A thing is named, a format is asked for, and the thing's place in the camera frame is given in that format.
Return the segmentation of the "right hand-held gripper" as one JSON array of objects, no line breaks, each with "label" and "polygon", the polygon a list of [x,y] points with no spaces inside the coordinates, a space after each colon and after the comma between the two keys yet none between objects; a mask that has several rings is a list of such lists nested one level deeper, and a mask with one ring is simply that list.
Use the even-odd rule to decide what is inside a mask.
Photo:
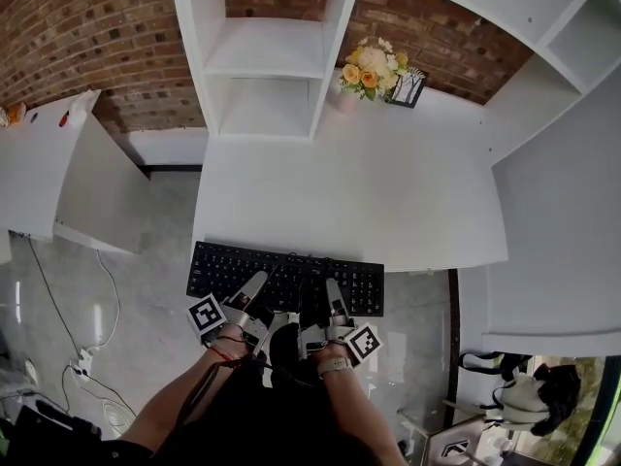
[{"label": "right hand-held gripper", "polygon": [[356,367],[374,355],[383,343],[369,323],[357,325],[349,317],[341,289],[335,279],[326,280],[326,291],[333,317],[325,326],[315,324],[301,331],[298,337],[300,358],[306,359],[332,343],[346,347],[349,360]]}]

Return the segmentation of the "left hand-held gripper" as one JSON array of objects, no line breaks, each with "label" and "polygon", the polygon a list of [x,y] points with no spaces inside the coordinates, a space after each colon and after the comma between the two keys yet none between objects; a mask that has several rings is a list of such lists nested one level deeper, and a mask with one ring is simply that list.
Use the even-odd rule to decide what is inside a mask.
[{"label": "left hand-held gripper", "polygon": [[241,340],[257,355],[268,338],[269,329],[258,317],[250,316],[246,310],[267,282],[265,271],[255,273],[232,297],[231,306],[218,303],[212,294],[201,299],[188,309],[190,324],[202,339],[224,324],[232,324],[242,331]]}]

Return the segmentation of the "black keyboard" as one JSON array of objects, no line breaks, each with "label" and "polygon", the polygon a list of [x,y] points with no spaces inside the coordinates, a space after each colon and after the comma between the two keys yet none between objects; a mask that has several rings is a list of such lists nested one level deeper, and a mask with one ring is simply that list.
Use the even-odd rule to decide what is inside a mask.
[{"label": "black keyboard", "polygon": [[212,294],[223,301],[255,273],[268,280],[259,303],[272,312],[317,314],[327,302],[326,280],[335,279],[348,311],[354,316],[384,315],[384,266],[264,250],[250,250],[196,242],[190,263],[186,294],[200,298]]}]

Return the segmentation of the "person's right forearm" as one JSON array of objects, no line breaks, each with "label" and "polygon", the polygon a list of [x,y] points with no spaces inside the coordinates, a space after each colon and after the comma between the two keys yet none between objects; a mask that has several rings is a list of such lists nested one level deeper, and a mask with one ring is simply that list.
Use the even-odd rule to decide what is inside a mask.
[{"label": "person's right forearm", "polygon": [[323,381],[341,429],[365,443],[381,466],[408,466],[387,422],[353,370],[324,373]]}]

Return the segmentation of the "person's right hand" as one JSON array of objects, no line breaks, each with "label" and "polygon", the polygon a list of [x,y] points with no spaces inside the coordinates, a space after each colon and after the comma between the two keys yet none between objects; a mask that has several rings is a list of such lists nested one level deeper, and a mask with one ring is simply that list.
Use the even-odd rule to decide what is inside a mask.
[{"label": "person's right hand", "polygon": [[348,358],[348,349],[342,344],[328,343],[323,349],[314,352],[312,358],[317,364],[335,358]]}]

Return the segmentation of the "person's black clothing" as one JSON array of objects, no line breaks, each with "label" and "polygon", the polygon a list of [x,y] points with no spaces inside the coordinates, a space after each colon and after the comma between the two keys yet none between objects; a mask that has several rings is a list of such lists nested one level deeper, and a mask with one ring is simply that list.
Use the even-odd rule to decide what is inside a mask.
[{"label": "person's black clothing", "polygon": [[301,360],[298,326],[272,337],[258,360],[216,363],[190,391],[156,452],[116,440],[98,450],[120,466],[381,466],[344,432],[312,357]]}]

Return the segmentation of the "white low plinth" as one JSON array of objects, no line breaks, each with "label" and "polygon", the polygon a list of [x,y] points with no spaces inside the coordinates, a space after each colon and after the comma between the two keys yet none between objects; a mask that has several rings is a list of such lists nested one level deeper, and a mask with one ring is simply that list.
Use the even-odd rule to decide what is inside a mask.
[{"label": "white low plinth", "polygon": [[139,130],[113,138],[137,165],[190,166],[203,163],[209,131],[204,127]]}]

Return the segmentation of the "white power strip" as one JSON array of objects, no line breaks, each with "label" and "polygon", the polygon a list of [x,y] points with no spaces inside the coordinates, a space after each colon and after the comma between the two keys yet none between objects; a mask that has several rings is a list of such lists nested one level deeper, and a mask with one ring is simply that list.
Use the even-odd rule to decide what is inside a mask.
[{"label": "white power strip", "polygon": [[72,363],[72,367],[79,376],[88,377],[91,373],[92,361],[92,353],[88,349],[80,349],[78,358]]}]

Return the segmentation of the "pale pink vase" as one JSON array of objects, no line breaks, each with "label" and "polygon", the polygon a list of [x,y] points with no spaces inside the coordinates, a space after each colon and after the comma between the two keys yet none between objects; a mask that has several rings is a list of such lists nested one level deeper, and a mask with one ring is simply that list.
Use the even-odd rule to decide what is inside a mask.
[{"label": "pale pink vase", "polygon": [[352,116],[360,103],[357,93],[351,91],[341,91],[337,96],[337,110],[344,116]]}]

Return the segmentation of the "yellow flower bouquet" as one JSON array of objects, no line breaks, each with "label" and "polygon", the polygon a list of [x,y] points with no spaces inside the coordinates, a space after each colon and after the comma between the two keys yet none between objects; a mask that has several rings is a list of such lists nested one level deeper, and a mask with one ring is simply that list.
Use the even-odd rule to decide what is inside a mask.
[{"label": "yellow flower bouquet", "polygon": [[365,37],[345,58],[339,87],[342,93],[375,101],[392,91],[408,68],[409,56],[404,50],[394,50],[382,38]]}]

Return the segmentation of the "black cloth bundle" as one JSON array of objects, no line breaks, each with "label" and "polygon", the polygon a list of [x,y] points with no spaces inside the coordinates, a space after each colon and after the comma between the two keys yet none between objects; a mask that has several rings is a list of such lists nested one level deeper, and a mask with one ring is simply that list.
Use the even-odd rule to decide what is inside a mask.
[{"label": "black cloth bundle", "polygon": [[538,396],[547,407],[549,417],[537,422],[531,434],[544,437],[572,415],[577,406],[581,379],[573,364],[549,367],[544,363],[537,368],[534,378],[542,382]]}]

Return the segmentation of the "white hutch shelf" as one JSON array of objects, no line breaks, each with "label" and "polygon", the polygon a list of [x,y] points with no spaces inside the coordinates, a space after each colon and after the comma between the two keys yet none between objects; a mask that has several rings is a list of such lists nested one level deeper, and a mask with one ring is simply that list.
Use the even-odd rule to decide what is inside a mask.
[{"label": "white hutch shelf", "polygon": [[[323,18],[229,17],[225,0],[174,0],[199,104],[213,136],[313,138],[355,0]],[[621,66],[621,0],[449,0],[533,56],[487,103],[491,163],[535,137]]]}]

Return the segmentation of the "white side desk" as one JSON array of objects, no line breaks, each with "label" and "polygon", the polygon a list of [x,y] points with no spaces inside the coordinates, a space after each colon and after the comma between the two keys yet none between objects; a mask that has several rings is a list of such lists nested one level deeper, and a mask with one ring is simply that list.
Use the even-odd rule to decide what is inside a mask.
[{"label": "white side desk", "polygon": [[149,180],[92,111],[58,126],[75,96],[32,109],[22,122],[0,129],[0,229],[137,253]]}]

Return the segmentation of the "white paper sheet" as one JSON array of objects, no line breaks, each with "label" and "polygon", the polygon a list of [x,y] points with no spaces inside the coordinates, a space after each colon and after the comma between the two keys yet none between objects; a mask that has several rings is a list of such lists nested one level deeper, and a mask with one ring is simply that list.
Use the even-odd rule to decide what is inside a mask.
[{"label": "white paper sheet", "polygon": [[72,100],[72,103],[69,105],[69,116],[77,117],[81,116],[83,113],[91,112],[100,94],[100,89],[88,89],[75,96]]}]

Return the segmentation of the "black framed window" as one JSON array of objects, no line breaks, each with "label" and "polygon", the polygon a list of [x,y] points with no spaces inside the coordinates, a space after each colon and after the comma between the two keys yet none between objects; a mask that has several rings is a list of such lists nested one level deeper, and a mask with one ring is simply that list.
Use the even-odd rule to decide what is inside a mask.
[{"label": "black framed window", "polygon": [[543,438],[524,434],[520,452],[553,466],[599,466],[621,442],[621,356],[545,357],[573,364],[581,379],[572,416]]}]

